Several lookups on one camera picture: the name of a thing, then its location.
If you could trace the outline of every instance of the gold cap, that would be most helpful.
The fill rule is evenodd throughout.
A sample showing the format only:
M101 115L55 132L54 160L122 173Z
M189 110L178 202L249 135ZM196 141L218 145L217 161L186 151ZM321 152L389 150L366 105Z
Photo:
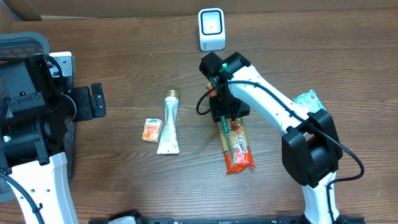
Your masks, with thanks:
M166 91L166 97L168 97L168 96L174 96L177 99L180 99L180 94L178 93L177 90L167 90Z

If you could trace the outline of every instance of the brown wall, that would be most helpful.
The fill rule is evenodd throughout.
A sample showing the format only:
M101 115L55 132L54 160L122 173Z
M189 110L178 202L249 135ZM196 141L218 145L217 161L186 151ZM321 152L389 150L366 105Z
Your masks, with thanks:
M0 34L5 34L11 31L12 23L16 20L8 12L8 10L0 3Z
M398 0L6 0L24 19L193 15L204 7L225 13L374 9L398 7Z

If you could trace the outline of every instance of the gray plastic basket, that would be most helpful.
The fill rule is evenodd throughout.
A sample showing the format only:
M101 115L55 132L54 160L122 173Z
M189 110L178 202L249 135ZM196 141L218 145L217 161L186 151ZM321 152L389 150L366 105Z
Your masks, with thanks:
M22 32L0 35L0 61L49 53L50 44L42 34ZM8 97L7 90L0 78L0 102L6 97ZM0 202L8 202L14 198L15 195L11 187L4 179L0 179Z

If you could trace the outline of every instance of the wooden table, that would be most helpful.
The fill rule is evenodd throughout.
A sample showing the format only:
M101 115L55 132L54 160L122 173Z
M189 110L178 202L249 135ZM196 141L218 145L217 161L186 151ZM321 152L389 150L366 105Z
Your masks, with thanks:
M398 222L397 21L398 10L226 15L227 46L217 52L240 52L290 98L316 91L366 167L361 180L336 186L337 207L368 223ZM225 175L216 125L195 112L206 90L197 16L17 22L12 30L40 32L53 51L73 52L76 86L103 84L108 114L78 123L70 190L80 223L132 208L173 218L303 213L280 136L255 111L244 120L257 169ZM158 156L141 133L146 118L164 117L169 89L180 92L181 153ZM338 177L358 172L345 154ZM0 223L23 222L16 201L0 205Z

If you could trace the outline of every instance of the black cable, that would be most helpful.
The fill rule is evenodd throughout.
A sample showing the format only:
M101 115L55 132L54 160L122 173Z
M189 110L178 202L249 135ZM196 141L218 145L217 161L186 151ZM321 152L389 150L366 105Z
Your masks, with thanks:
M33 213L35 213L39 224L45 224L43 216L40 213L40 208L37 207L36 203L33 201L32 197L29 195L29 193L26 192L26 190L21 185L19 185L18 182L16 182L13 178L9 177L2 171L0 171L0 177L2 177L4 180L8 181L12 186L14 186L24 196L24 198L29 203L30 207L32 207L32 211L33 211Z
M271 92L269 89L267 89L266 87L260 85L260 83L256 83L256 82L250 82L250 81L230 81L228 83L224 83L224 84L220 84L212 89L210 89L209 91L207 91L198 101L197 104L197 113L199 115L205 115L207 113L210 112L210 109L207 110L204 113L199 112L199 106L200 103L206 98L206 96L208 96L212 91L218 90L224 86L227 85L231 85L231 84L247 84L247 85L253 85L255 87L258 87L262 90L264 90L265 92L267 92L268 94L270 94L271 97L273 97L273 99L275 99L287 112L289 112L293 117L295 117L296 119L298 119L299 121L303 122L303 123L307 123L303 118L301 118L299 115L297 115L293 110L291 110L288 106L286 106L284 104L284 102L282 102L282 100L280 100L277 96L275 96L275 94L273 94L273 92ZM344 182L344 181L350 181L350 180L357 180L359 178L361 178L364 173L365 173L365 168L363 166L363 163L361 162L361 160L359 160L359 158L357 156L355 156L355 154L353 152L351 152L349 149L347 149L344 145L342 145L341 143L339 143L338 141L334 140L332 137L330 137L329 135L325 134L323 131L319 130L317 127L315 127L313 124L310 125L310 123L307 123L307 126L316 134L319 134L320 136L327 138L329 141L331 141L333 144L335 144L337 147L340 147L342 150L344 150L349 156L351 156L355 162L358 163L359 168L361 169L361 172L354 176L354 177L345 177L345 178L340 178L340 179L335 179L332 180L330 182L328 182L328 184L326 185L326 197L328 199L328 209L329 209L329 214L330 214L330 218L332 221L332 224L335 224L335 219L333 217L333 212L331 211L331 202L330 202L330 186L332 184L335 184L337 182Z

